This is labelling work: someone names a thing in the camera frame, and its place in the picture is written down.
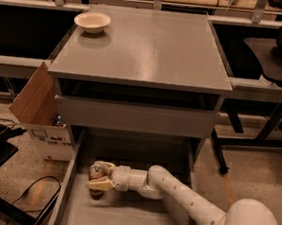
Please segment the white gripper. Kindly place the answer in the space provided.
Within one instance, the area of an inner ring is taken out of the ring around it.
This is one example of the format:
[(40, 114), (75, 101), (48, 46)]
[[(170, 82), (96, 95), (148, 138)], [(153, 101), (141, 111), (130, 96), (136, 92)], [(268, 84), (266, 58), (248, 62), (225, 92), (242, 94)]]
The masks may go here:
[(90, 190), (109, 191), (116, 189), (118, 191), (129, 190), (131, 168), (129, 166), (117, 166), (110, 162), (96, 161), (93, 163), (93, 175), (104, 176), (89, 180), (86, 182)]

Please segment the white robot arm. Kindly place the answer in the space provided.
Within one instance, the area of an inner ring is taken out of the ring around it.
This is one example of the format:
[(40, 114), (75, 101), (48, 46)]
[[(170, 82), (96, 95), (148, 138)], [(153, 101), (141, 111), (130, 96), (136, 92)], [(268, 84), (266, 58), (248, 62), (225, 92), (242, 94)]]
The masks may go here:
[(224, 212), (162, 166), (138, 170), (98, 160), (89, 167), (88, 176), (91, 191), (133, 190), (155, 200), (171, 197), (197, 225), (279, 225), (267, 206), (251, 198), (236, 201)]

